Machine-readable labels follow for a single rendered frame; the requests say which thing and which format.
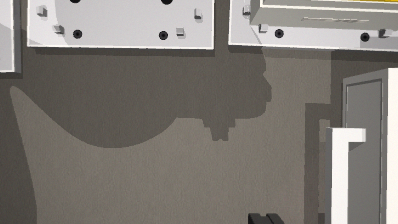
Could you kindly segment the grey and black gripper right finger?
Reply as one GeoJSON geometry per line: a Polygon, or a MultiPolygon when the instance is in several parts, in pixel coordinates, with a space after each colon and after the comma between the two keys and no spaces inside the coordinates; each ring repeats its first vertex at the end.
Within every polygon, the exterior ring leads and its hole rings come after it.
{"type": "Polygon", "coordinates": [[[268,224],[285,224],[278,214],[266,214],[263,216],[268,224]]]}

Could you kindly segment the white rectangular mounting plate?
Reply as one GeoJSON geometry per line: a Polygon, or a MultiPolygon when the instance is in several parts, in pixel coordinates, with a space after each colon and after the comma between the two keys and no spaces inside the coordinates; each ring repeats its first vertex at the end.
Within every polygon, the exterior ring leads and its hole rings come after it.
{"type": "Polygon", "coordinates": [[[33,49],[209,51],[214,0],[28,0],[33,49]]]}

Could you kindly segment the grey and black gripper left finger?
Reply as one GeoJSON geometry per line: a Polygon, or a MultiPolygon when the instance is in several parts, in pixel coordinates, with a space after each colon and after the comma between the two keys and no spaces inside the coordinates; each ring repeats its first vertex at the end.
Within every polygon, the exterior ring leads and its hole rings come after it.
{"type": "Polygon", "coordinates": [[[268,224],[268,223],[263,216],[260,216],[259,213],[249,213],[248,224],[268,224]]]}

